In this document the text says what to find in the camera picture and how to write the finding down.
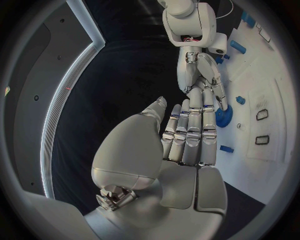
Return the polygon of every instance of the black floor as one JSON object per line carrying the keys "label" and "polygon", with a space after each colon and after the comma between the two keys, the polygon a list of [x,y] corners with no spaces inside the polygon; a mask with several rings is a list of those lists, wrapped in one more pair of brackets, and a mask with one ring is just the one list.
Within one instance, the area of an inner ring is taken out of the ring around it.
{"label": "black floor", "polygon": [[[73,88],[59,119],[53,152],[54,194],[85,215],[98,207],[99,189],[91,177],[94,155],[108,133],[122,120],[141,112],[158,97],[168,107],[163,130],[175,104],[186,96],[177,84],[179,50],[162,24],[162,7],[156,0],[86,0],[106,46],[89,64]],[[217,16],[231,9],[229,1],[209,2]],[[230,35],[242,10],[237,6],[217,20],[218,32]],[[264,206],[226,185],[228,211],[220,239],[245,226]]]}

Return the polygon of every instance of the blue plastic part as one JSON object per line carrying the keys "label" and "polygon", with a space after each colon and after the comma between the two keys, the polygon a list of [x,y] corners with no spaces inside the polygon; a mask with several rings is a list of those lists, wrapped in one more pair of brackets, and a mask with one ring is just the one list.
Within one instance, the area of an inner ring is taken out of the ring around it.
{"label": "blue plastic part", "polygon": [[233,153],[234,152],[234,149],[232,149],[231,147],[223,146],[223,145],[220,146],[220,150],[224,151],[224,152],[227,152],[227,153]]}
{"label": "blue plastic part", "polygon": [[240,51],[242,54],[245,54],[246,52],[246,48],[243,47],[242,45],[240,45],[239,43],[237,43],[236,41],[232,40],[230,42],[230,46],[232,46],[233,48],[235,48],[236,50]]}
{"label": "blue plastic part", "polygon": [[246,99],[241,96],[237,96],[235,99],[239,104],[242,104],[242,105],[244,105],[246,102]]}
{"label": "blue plastic part", "polygon": [[217,64],[222,64],[223,61],[224,61],[224,59],[220,58],[219,56],[217,56],[217,57],[215,58],[215,62],[216,62]]}
{"label": "blue plastic part", "polygon": [[249,27],[253,28],[255,26],[256,21],[247,12],[242,12],[241,19],[244,20]]}
{"label": "blue plastic part", "polygon": [[233,115],[234,115],[234,110],[229,104],[226,111],[223,111],[221,108],[219,108],[215,112],[216,125],[220,128],[225,128],[233,119]]}

